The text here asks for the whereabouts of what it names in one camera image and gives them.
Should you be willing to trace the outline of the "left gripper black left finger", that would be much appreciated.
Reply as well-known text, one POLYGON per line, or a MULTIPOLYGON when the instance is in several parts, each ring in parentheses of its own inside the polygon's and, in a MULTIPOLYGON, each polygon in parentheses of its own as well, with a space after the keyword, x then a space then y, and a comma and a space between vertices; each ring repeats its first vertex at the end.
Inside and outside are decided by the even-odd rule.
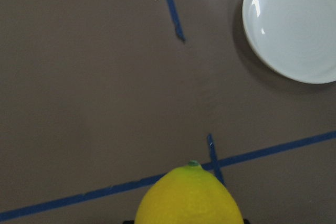
POLYGON ((134 220, 125 220, 123 224, 134 224, 134 220))

